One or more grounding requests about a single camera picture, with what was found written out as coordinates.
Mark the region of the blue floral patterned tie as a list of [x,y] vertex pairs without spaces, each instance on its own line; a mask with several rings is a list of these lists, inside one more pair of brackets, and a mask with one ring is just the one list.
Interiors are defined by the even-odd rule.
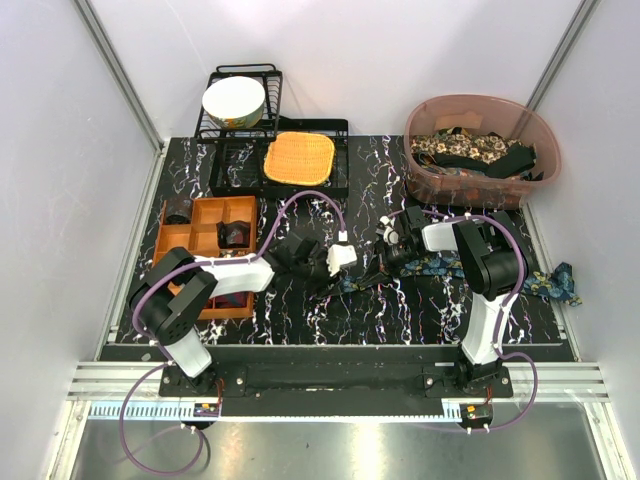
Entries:
[[[380,284],[389,284],[392,280],[418,276],[465,279],[462,263],[456,254],[429,254],[399,269],[386,268],[380,257],[376,257],[361,276],[345,276],[326,295],[339,296],[364,291]],[[582,304],[582,299],[575,291],[572,266],[566,262],[560,263],[551,273],[530,271],[523,281],[521,293],[557,300],[571,307]]]

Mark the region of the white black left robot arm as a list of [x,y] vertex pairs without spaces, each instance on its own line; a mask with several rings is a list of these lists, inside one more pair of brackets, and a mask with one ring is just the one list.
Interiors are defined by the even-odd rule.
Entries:
[[127,299],[134,328],[155,341],[169,364],[181,371],[181,384],[196,396],[215,386],[213,359],[195,324],[207,304],[219,297],[258,293],[279,276],[325,287],[340,271],[334,248],[304,239],[295,250],[276,245],[264,253],[231,258],[202,257],[183,247],[171,249]]

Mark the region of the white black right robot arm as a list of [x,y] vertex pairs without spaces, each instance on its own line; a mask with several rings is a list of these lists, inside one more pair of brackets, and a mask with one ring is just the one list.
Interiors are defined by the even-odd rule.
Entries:
[[418,206],[379,220],[379,261],[394,276],[399,269],[429,253],[458,255],[472,307],[468,329],[454,363],[454,384],[466,396],[476,396],[500,377],[502,337],[506,319],[529,274],[531,256],[503,210],[429,221]]

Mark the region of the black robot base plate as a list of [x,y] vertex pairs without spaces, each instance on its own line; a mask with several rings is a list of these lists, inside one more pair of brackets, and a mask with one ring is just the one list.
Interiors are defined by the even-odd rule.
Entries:
[[359,389],[398,390],[427,398],[484,398],[513,396],[510,374],[503,368],[486,385],[459,388],[449,364],[416,363],[218,363],[200,377],[189,380],[176,367],[162,371],[162,397],[241,398],[267,391],[319,392]]

